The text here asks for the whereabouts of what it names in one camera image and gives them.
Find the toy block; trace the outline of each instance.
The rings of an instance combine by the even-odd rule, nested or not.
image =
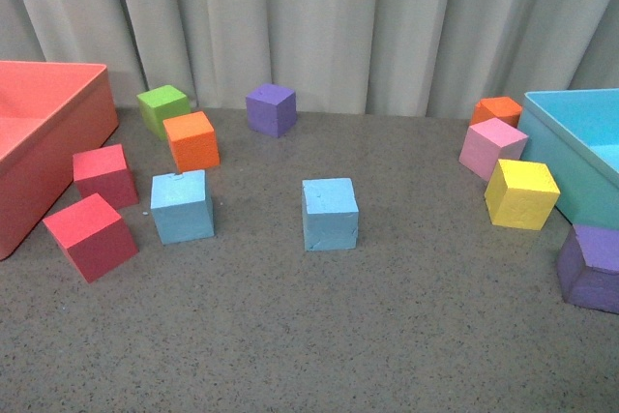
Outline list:
[[[475,105],[469,126],[482,123],[490,118],[498,118],[516,128],[522,107],[509,97],[492,97],[481,99]]]
[[[163,120],[192,112],[188,97],[170,85],[138,94],[137,102],[144,124],[161,140],[165,140]]]
[[[254,131],[280,137],[297,122],[297,96],[292,89],[262,84],[245,102],[248,124]]]
[[[154,176],[151,212],[164,245],[215,235],[213,201],[203,169]]]
[[[357,247],[359,208],[350,178],[303,181],[302,204],[306,251]]]
[[[557,274],[567,303],[619,313],[619,230],[574,224]]]
[[[220,164],[215,129],[204,112],[170,118],[164,120],[163,125],[172,157],[181,173]]]
[[[499,159],[520,158],[527,138],[525,133],[498,118],[490,118],[469,126],[460,152],[460,163],[489,181]]]
[[[116,209],[138,202],[121,144],[74,154],[74,182],[82,198],[96,192]]]
[[[540,230],[559,193],[544,163],[499,160],[485,197],[492,224]]]
[[[98,193],[43,222],[87,282],[97,280],[137,253],[123,218]]]

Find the red cube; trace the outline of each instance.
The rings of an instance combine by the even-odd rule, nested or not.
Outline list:
[[[137,253],[125,221],[97,193],[45,218],[43,223],[87,282]]]
[[[98,193],[115,209],[138,202],[121,144],[75,154],[74,181],[82,198]]]

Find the red plastic box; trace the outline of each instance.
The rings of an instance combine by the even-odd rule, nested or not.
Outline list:
[[[0,260],[117,126],[105,65],[0,61]]]

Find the pink cube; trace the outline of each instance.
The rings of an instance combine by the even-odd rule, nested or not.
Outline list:
[[[528,136],[498,118],[468,128],[460,163],[485,181],[490,180],[499,159],[519,160]]]

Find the orange cube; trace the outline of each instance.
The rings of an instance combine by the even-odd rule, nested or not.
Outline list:
[[[498,118],[508,125],[517,128],[520,113],[522,113],[522,107],[509,97],[481,99],[475,105],[473,117],[468,126],[482,123],[490,118]]]
[[[163,120],[163,126],[179,172],[220,164],[215,129],[202,111]]]

